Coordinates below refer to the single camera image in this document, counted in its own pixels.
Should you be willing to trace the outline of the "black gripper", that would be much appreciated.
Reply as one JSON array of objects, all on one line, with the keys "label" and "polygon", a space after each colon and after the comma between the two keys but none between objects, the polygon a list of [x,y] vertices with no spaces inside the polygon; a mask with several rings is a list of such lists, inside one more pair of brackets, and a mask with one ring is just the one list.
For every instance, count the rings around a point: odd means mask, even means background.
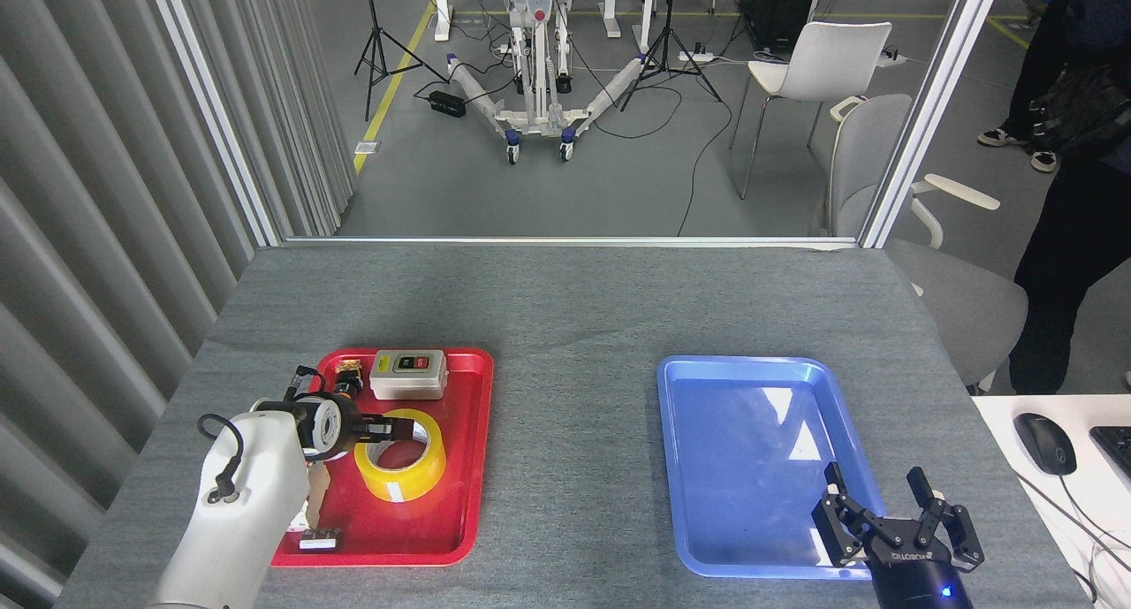
[{"label": "black gripper", "polygon": [[363,417],[355,404],[339,404],[340,432],[338,435],[338,455],[351,451],[357,443],[379,444],[400,440],[399,431],[412,431],[415,421],[412,417]]},{"label": "black gripper", "polygon": [[[824,465],[824,494],[812,509],[817,537],[834,567],[866,561],[881,608],[965,608],[962,573],[985,561],[968,508],[951,505],[930,488],[922,468],[910,468],[907,482],[922,509],[918,521],[882,521],[847,494],[836,461]],[[936,539],[942,525],[950,550]]]}]

